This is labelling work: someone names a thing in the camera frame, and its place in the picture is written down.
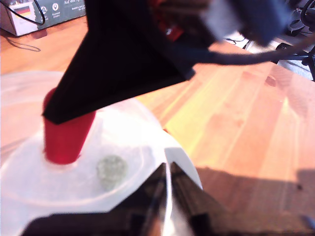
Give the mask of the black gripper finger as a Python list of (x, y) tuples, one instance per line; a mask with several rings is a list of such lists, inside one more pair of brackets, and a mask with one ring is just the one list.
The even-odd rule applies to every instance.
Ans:
[(88, 0), (88, 32), (43, 116), (60, 124), (113, 103), (191, 79), (146, 0)]
[(177, 163), (171, 163), (170, 171), (173, 196), (193, 233), (196, 236), (225, 236), (220, 226), (227, 209), (202, 190)]
[(109, 236), (149, 236), (160, 226), (159, 209), (165, 204), (166, 164), (157, 169), (119, 205), (112, 209)]

